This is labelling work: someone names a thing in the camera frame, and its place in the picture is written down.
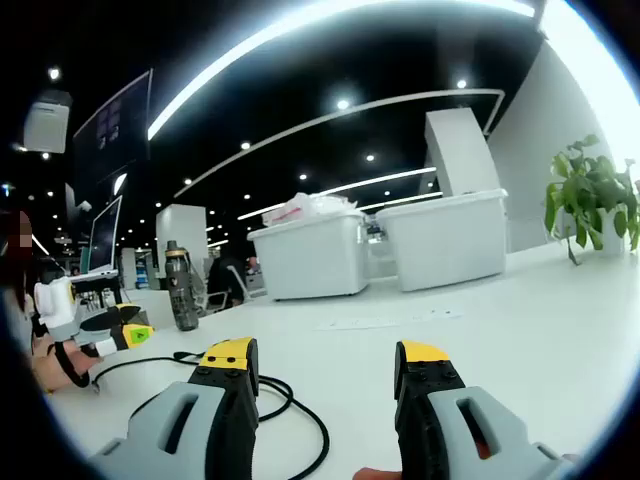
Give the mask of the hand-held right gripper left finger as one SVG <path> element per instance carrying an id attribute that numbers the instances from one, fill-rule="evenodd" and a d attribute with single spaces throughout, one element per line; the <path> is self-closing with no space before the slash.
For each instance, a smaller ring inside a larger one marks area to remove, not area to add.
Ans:
<path id="1" fill-rule="evenodd" d="M 188 381 L 146 402 L 90 464 L 105 479 L 250 479 L 258 391 L 257 340 L 214 344 Z"/>

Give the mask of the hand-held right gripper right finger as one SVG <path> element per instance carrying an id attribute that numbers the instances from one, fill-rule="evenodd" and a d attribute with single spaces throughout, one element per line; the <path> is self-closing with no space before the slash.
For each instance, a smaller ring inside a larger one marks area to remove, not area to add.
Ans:
<path id="1" fill-rule="evenodd" d="M 396 344 L 395 430 L 404 479 L 568 479 L 575 463 L 542 443 L 481 387 L 466 386 L 449 356 Z"/>

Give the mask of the person's left hand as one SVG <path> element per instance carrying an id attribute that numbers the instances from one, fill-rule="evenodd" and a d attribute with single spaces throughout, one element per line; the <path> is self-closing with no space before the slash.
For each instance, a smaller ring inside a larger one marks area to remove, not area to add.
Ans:
<path id="1" fill-rule="evenodd" d="M 65 378 L 65 385 L 71 383 L 79 388 L 89 386 L 89 370 L 98 362 L 98 357 L 88 356 L 73 341 L 55 342 L 53 352 Z"/>

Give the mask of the person's right hand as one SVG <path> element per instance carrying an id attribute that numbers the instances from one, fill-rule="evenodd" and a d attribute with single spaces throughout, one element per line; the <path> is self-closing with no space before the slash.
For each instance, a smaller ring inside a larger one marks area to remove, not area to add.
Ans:
<path id="1" fill-rule="evenodd" d="M 394 471 L 377 470 L 363 467 L 353 475 L 353 480 L 401 480 L 402 473 Z"/>

